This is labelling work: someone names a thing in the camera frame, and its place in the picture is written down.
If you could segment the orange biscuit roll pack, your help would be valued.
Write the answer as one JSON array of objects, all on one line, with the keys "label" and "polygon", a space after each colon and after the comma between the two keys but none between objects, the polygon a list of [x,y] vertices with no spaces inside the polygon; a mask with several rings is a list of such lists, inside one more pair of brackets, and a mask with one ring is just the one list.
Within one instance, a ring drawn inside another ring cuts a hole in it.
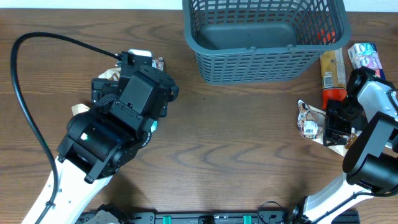
[{"label": "orange biscuit roll pack", "polygon": [[343,49],[326,51],[320,57],[322,78],[322,108],[328,100],[342,101],[347,96]]}]

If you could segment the dark grey plastic basket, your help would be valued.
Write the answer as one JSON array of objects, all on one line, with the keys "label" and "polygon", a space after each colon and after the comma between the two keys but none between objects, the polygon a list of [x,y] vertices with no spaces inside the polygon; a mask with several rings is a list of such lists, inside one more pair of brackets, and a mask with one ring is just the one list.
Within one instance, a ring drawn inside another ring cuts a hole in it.
[{"label": "dark grey plastic basket", "polygon": [[351,37],[342,0],[183,0],[184,35],[212,85],[299,77]]}]

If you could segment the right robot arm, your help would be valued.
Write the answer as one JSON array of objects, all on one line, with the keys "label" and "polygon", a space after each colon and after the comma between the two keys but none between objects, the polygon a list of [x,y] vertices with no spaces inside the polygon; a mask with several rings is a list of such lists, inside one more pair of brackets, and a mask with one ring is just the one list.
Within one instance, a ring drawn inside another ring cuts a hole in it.
[{"label": "right robot arm", "polygon": [[351,72],[343,101],[329,100],[324,146],[346,141],[352,128],[361,132],[343,159],[343,171],[314,195],[304,197],[284,218],[284,223],[331,223],[363,200],[397,195],[397,88],[368,67]]}]

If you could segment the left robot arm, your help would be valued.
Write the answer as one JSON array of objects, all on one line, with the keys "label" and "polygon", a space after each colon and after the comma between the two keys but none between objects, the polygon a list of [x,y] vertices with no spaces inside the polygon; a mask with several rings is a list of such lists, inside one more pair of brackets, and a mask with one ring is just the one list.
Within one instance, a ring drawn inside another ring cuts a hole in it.
[{"label": "left robot arm", "polygon": [[123,52],[119,78],[91,81],[92,107],[67,124],[51,172],[24,223],[75,223],[118,170],[147,146],[178,96],[175,80],[150,51]]}]

